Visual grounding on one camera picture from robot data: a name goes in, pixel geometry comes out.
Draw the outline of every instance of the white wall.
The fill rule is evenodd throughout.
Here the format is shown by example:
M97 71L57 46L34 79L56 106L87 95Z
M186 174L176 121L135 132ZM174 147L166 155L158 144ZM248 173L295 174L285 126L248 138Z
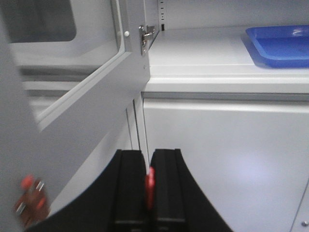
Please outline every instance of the white wall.
M165 29L309 23L307 0L163 1L166 5Z

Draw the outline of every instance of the white knob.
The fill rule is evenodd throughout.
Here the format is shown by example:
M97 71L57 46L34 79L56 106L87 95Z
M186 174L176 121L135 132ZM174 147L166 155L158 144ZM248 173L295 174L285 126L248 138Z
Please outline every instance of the white knob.
M124 35L125 35L126 37L129 37L130 32L129 32L129 31L125 31Z

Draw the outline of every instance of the glass panel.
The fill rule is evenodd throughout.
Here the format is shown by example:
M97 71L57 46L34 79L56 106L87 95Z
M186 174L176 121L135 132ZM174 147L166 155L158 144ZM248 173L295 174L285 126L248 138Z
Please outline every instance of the glass panel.
M120 50L116 1L0 0L0 8L36 115Z

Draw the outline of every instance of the red handle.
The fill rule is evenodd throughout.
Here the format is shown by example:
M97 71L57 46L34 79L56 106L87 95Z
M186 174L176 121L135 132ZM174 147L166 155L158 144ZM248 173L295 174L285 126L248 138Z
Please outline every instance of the red handle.
M151 210L154 206L155 200L155 169L150 167L149 174L145 178L145 187L146 187L146 207L148 210Z
M41 209L41 208L43 207L43 205L45 204L45 202L46 202L46 198L43 197L43 198L39 201L39 203L37 204L37 206L36 206L35 208L36 208L37 210Z

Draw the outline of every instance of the cabinet shelf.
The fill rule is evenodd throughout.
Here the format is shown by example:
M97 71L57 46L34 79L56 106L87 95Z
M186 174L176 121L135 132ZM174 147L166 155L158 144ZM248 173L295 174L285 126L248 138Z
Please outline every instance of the cabinet shelf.
M149 51L151 79L145 92L309 93L308 68L254 63L256 51L245 30L161 31Z

